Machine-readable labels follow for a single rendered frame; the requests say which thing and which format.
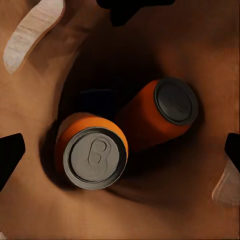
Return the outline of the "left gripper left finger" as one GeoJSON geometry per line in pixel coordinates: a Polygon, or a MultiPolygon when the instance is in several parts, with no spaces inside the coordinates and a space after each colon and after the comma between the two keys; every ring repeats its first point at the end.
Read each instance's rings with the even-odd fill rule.
{"type": "Polygon", "coordinates": [[[0,192],[26,152],[21,133],[0,138],[0,192]]]}

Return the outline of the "trash can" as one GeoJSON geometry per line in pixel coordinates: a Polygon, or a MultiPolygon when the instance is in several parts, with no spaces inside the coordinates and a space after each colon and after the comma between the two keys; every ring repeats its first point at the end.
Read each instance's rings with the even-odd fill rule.
{"type": "Polygon", "coordinates": [[[240,0],[143,6],[112,26],[97,0],[63,0],[60,17],[9,73],[4,51],[42,0],[0,0],[0,139],[25,153],[0,192],[7,240],[240,240],[240,206],[213,201],[240,135],[240,0]],[[182,135],[128,152],[121,176],[98,190],[69,184],[55,163],[57,133],[76,94],[111,89],[120,112],[147,84],[177,78],[198,114],[182,135]]]}

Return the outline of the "can of soda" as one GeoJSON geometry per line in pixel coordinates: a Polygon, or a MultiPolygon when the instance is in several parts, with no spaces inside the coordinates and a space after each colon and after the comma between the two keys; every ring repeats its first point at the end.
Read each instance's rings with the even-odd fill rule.
{"type": "Polygon", "coordinates": [[[128,156],[123,131],[96,113],[72,113],[59,126],[55,164],[76,188],[100,190],[112,185],[124,172],[128,156]]]}
{"type": "Polygon", "coordinates": [[[75,96],[75,112],[89,112],[111,120],[117,116],[118,107],[111,89],[91,89],[75,96]]]}
{"type": "Polygon", "coordinates": [[[151,81],[116,115],[129,152],[141,152],[184,134],[198,115],[196,94],[184,81],[151,81]]]}

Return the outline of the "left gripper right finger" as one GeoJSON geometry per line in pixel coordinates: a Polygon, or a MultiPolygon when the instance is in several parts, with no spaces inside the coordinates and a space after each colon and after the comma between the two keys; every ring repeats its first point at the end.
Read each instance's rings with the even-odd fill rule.
{"type": "Polygon", "coordinates": [[[240,134],[229,133],[224,150],[240,172],[240,134]]]}

